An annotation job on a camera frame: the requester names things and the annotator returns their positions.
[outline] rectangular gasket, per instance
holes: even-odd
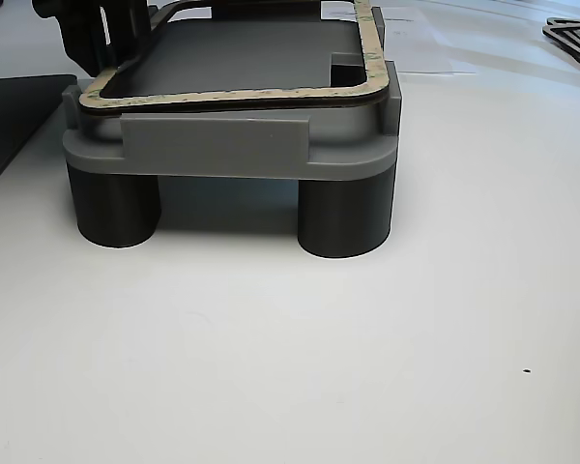
[[[153,34],[177,12],[190,8],[211,7],[218,0],[183,0],[163,7],[153,16]],[[116,116],[125,112],[165,111],[228,111],[270,108],[339,107],[371,104],[383,100],[389,88],[389,74],[380,45],[378,30],[368,0],[354,0],[359,26],[362,58],[366,81],[352,87],[322,87],[297,89],[235,90],[146,97],[104,98],[102,90],[119,71],[108,68],[102,71],[80,96],[84,112],[99,116]]]

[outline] gasket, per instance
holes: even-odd
[[[272,3],[271,0],[259,0]],[[258,1],[244,3],[254,5]],[[389,74],[385,64],[378,30],[368,0],[354,0],[359,26],[366,81],[352,87],[321,87],[297,89],[234,90],[184,94],[152,95],[146,97],[104,98],[102,91],[119,71],[109,68],[102,71],[80,96],[79,103],[86,113],[98,116],[116,116],[125,112],[167,111],[227,111],[246,109],[340,107],[371,104],[383,100],[389,89]],[[155,35],[177,12],[199,7],[227,5],[219,0],[183,0],[169,4],[153,16],[151,22]]]

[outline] cylindrical leg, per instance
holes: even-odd
[[[93,174],[67,164],[77,227],[102,247],[132,247],[153,235],[161,213],[157,176]]]
[[[299,181],[299,243],[326,258],[367,253],[391,230],[395,164],[358,181]]]

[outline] beige gasket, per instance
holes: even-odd
[[[152,19],[154,32],[167,23],[175,13],[188,8],[209,6],[209,4],[210,2],[206,0],[204,2],[202,0],[184,0],[167,5]],[[363,104],[370,100],[370,97],[376,97],[388,89],[389,74],[368,0],[354,0],[354,8],[359,25],[366,74],[366,81],[362,84],[353,87],[234,90],[111,99],[102,97],[101,92],[118,70],[108,68],[97,76],[80,96],[79,102],[84,111],[100,115],[103,113],[120,114],[134,110],[163,111],[169,110],[169,106],[177,104],[185,108],[189,108],[190,105],[197,107],[210,105],[217,108],[219,104],[223,106],[224,103],[230,103],[230,106],[233,106],[232,103],[240,102],[251,102],[254,107],[263,103],[283,107],[292,105],[300,107],[304,103],[322,106]]]

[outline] white tabletop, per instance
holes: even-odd
[[[0,178],[0,463],[580,464],[580,66],[540,33],[565,1],[404,3],[478,74],[401,76],[391,236],[358,258],[305,253],[268,181],[165,180],[151,240],[94,246],[54,114]],[[7,0],[19,60],[74,67]]]

